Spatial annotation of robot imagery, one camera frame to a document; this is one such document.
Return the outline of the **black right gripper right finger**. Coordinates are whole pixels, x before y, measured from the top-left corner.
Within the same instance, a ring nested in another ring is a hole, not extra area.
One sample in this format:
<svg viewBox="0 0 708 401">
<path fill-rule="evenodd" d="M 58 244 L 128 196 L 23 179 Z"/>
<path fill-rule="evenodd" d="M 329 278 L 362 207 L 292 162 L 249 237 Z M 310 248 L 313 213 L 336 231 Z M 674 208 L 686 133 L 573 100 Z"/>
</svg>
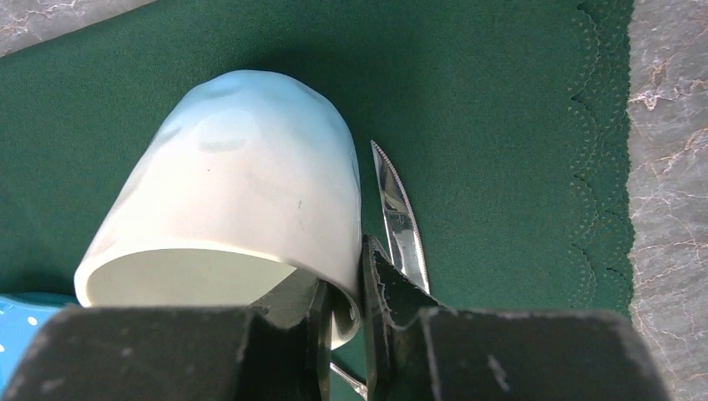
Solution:
<svg viewBox="0 0 708 401">
<path fill-rule="evenodd" d="M 370 400 L 667 400 L 639 334 L 598 309 L 456 309 L 362 243 Z"/>
</svg>

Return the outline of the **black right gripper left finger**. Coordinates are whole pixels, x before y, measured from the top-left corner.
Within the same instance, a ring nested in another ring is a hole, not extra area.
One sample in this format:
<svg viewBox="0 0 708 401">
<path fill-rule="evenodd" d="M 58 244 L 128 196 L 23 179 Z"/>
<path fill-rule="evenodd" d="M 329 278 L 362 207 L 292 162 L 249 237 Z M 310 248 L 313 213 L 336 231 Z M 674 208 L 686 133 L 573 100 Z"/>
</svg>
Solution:
<svg viewBox="0 0 708 401">
<path fill-rule="evenodd" d="M 331 286 L 304 272 L 246 307 L 70 306 L 6 400 L 326 400 Z"/>
</svg>

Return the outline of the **black handled knife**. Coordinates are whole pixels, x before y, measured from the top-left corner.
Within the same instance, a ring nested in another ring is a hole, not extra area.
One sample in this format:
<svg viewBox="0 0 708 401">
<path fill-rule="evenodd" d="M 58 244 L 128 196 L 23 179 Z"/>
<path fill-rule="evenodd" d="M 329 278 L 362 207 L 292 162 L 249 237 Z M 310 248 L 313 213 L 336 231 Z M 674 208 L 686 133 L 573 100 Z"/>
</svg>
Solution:
<svg viewBox="0 0 708 401">
<path fill-rule="evenodd" d="M 381 146 L 370 141 L 387 234 L 389 259 L 412 283 L 431 294 L 422 238 L 402 180 Z"/>
</svg>

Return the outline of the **white blue mug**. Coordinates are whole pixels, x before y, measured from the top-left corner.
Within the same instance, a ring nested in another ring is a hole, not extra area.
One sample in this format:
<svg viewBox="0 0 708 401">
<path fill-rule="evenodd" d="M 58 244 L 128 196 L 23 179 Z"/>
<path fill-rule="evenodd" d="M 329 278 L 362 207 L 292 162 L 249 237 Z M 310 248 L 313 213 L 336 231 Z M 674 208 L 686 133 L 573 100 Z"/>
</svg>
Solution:
<svg viewBox="0 0 708 401">
<path fill-rule="evenodd" d="M 159 127 L 74 273 L 84 307 L 246 306 L 296 272 L 334 286 L 331 345 L 362 324 L 362 192 L 351 132 L 323 95 L 237 70 Z"/>
</svg>

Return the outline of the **dark green cloth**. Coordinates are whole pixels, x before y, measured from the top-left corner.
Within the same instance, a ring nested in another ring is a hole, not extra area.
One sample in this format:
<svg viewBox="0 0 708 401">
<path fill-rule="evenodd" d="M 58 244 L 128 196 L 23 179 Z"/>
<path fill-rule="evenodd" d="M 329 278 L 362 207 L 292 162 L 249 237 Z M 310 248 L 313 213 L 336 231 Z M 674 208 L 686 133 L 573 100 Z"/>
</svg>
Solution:
<svg viewBox="0 0 708 401">
<path fill-rule="evenodd" d="M 1 285 L 68 287 L 177 100 L 238 68 L 343 114 L 363 227 L 369 141 L 412 197 L 454 307 L 625 312 L 628 1 L 161 1 L 1 60 Z"/>
</svg>

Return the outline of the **blue polka dot plate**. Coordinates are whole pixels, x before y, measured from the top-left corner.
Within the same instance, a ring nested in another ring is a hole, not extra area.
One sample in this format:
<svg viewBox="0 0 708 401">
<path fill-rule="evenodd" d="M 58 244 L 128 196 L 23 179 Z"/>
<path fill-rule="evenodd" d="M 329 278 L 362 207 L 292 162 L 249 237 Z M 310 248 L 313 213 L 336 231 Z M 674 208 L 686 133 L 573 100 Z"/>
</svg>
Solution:
<svg viewBox="0 0 708 401">
<path fill-rule="evenodd" d="M 1 294 L 1 393 L 36 333 L 56 312 L 78 301 L 48 292 Z"/>
</svg>

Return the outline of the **silver spoon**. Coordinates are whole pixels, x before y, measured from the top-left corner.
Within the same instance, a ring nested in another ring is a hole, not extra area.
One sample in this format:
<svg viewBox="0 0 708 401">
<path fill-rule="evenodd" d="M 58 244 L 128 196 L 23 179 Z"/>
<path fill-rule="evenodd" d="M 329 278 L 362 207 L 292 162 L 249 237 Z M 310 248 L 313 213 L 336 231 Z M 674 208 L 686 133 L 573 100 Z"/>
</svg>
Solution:
<svg viewBox="0 0 708 401">
<path fill-rule="evenodd" d="M 363 382 L 351 376 L 345 369 L 341 368 L 335 362 L 330 362 L 330 369 L 333 373 L 344 380 L 360 397 L 367 400 L 368 390 L 367 386 Z"/>
</svg>

